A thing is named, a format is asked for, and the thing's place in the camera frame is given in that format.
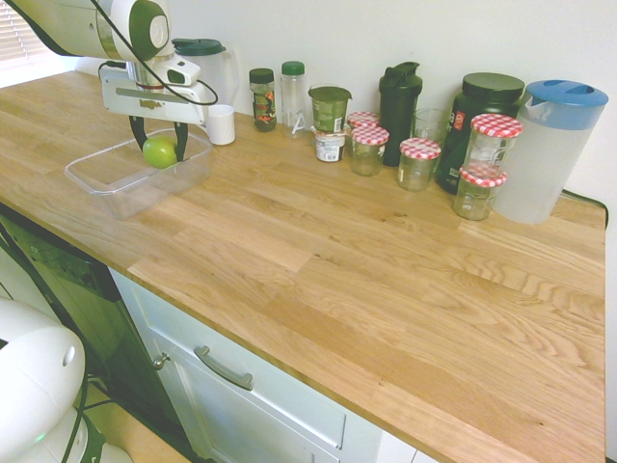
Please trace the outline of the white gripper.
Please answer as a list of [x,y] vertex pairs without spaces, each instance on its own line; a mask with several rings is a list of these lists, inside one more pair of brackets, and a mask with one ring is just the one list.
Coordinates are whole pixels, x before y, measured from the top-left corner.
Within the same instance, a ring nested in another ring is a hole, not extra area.
[[200,81],[201,69],[190,61],[155,62],[154,72],[128,63],[125,68],[106,64],[98,71],[103,102],[113,112],[129,116],[140,150],[148,140],[145,119],[174,123],[176,160],[182,162],[188,141],[188,124],[205,121],[209,88]]

